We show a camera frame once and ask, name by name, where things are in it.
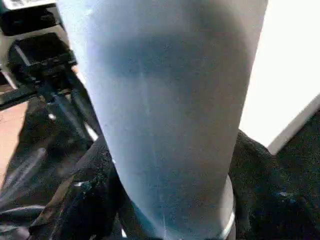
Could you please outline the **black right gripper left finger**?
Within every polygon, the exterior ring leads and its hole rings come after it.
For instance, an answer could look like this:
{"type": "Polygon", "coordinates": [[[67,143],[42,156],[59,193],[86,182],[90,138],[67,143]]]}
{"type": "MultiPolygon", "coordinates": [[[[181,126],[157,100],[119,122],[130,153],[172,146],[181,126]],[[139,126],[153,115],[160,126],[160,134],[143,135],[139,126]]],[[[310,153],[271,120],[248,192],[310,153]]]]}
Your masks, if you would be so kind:
{"type": "Polygon", "coordinates": [[[101,135],[31,224],[30,239],[136,240],[124,219],[132,211],[101,135]]]}

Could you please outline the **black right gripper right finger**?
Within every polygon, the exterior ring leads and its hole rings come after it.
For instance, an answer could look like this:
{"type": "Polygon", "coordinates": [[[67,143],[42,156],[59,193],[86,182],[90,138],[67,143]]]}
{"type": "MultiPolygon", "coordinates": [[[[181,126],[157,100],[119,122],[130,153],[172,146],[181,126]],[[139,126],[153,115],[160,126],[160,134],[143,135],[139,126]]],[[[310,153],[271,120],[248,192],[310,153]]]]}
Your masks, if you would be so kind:
{"type": "Polygon", "coordinates": [[[260,143],[239,131],[229,168],[239,240],[309,239],[305,200],[260,143]]]}

